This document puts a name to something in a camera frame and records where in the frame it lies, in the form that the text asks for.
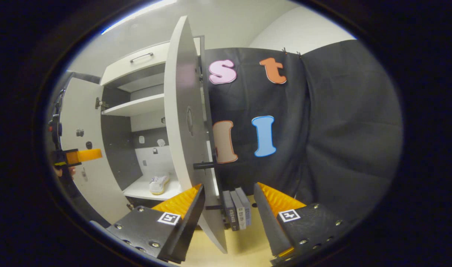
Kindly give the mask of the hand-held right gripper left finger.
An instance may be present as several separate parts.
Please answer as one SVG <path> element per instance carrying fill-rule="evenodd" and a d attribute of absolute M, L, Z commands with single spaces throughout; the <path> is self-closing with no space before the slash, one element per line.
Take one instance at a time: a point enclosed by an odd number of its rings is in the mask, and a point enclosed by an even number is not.
<path fill-rule="evenodd" d="M 150 257 L 180 264 L 186 259 L 204 202 L 204 186 L 197 184 L 152 208 L 133 208 L 107 232 Z"/>

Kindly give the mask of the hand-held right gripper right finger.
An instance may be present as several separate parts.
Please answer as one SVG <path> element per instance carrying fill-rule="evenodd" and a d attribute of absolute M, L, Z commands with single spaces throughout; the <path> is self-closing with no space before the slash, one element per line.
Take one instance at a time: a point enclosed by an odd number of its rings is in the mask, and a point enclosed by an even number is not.
<path fill-rule="evenodd" d="M 323 204 L 304 204 L 260 182 L 254 185 L 254 199 L 274 265 L 312 257 L 333 245 L 351 227 Z"/>

